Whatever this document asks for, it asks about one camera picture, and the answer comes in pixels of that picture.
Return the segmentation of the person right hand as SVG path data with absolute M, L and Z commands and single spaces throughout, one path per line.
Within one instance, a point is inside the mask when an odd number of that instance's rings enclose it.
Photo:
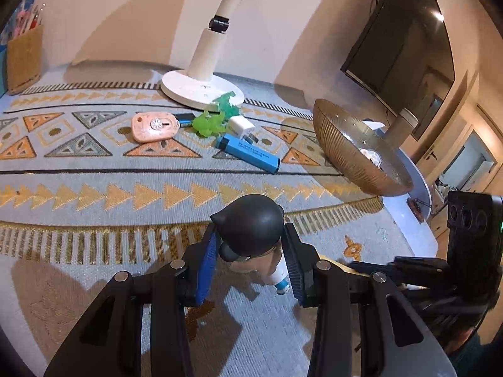
M 460 329 L 447 343 L 444 351 L 451 357 L 477 356 L 483 349 L 478 328 L 475 326 Z

